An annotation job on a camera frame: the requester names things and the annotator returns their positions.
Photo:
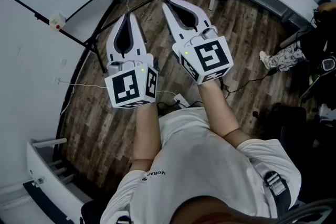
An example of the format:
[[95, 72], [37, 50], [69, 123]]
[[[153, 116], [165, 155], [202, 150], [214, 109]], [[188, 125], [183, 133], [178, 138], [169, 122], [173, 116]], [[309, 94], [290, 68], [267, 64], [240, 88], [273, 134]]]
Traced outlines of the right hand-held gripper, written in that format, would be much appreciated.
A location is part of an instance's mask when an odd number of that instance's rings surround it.
[[224, 76], [234, 65], [224, 36], [198, 6], [184, 0], [165, 0], [162, 10], [174, 40], [182, 40], [202, 31], [189, 40], [178, 41], [172, 49], [179, 64], [197, 84]]

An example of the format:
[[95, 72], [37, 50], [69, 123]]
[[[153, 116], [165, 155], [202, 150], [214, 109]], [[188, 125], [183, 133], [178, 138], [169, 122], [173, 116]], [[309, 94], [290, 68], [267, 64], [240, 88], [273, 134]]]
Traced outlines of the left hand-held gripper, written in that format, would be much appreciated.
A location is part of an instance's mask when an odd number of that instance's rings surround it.
[[122, 15], [113, 25], [106, 49], [108, 61], [114, 61], [108, 65], [109, 76], [105, 78], [112, 106], [136, 108], [155, 102], [158, 71], [153, 66], [154, 57], [145, 54], [146, 38], [133, 13]]

